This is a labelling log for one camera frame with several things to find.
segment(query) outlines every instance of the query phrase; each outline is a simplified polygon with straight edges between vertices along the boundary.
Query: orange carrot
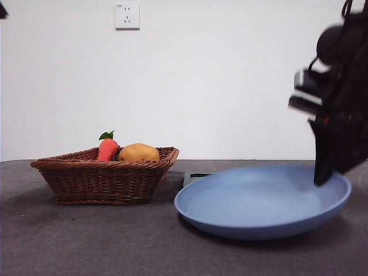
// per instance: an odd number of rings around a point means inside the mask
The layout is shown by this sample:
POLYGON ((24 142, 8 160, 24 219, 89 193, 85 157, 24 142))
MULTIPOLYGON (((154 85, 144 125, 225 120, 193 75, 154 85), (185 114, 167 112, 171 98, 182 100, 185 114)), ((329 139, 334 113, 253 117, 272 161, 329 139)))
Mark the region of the orange carrot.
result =
POLYGON ((110 133, 103 133, 99 140, 102 140, 98 147, 97 160, 110 161, 114 154, 117 152, 119 146, 115 140, 113 140, 114 131, 110 133))

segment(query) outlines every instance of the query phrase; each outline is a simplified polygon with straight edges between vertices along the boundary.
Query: blue plate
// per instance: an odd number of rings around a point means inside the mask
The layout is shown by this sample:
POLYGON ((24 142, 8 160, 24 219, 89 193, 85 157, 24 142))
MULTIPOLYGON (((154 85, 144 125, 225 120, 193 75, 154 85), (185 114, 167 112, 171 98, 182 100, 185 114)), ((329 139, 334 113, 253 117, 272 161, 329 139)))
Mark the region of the blue plate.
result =
POLYGON ((346 203, 351 183, 338 173, 321 187, 314 167, 264 165, 203 177, 175 197, 178 212, 207 233, 240 240, 300 234, 327 222, 346 203))

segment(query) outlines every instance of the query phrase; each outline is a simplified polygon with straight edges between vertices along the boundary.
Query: wall socket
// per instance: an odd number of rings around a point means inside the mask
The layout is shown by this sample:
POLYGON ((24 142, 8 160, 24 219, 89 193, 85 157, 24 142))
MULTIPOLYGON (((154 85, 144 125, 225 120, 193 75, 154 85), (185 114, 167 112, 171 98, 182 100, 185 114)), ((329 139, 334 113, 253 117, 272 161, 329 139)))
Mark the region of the wall socket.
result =
POLYGON ((140 29, 140 6, 138 3, 120 3, 115 5, 115 29, 140 29))

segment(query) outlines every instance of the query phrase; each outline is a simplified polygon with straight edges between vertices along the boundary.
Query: green leaf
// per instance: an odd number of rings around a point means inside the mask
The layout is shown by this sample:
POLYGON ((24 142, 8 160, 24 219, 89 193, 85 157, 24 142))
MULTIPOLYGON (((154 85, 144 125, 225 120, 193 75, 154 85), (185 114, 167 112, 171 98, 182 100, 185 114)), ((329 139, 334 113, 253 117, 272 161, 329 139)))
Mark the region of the green leaf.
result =
POLYGON ((114 137, 114 131, 115 129, 109 133, 111 139, 114 137))
POLYGON ((101 134, 101 136, 99 137, 99 140, 103 140, 103 139, 107 139, 110 138, 112 139, 114 136, 114 131, 111 131, 110 133, 104 132, 103 134, 101 134))

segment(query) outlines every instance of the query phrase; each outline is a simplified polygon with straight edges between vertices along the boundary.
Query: yellow potato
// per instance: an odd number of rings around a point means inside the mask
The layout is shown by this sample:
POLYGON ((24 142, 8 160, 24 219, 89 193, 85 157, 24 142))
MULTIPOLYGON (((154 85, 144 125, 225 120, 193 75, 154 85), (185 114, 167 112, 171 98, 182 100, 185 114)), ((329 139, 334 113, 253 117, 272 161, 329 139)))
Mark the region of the yellow potato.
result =
POLYGON ((119 161, 145 162, 160 160, 159 151, 149 145, 136 143, 124 147, 119 153, 119 161))

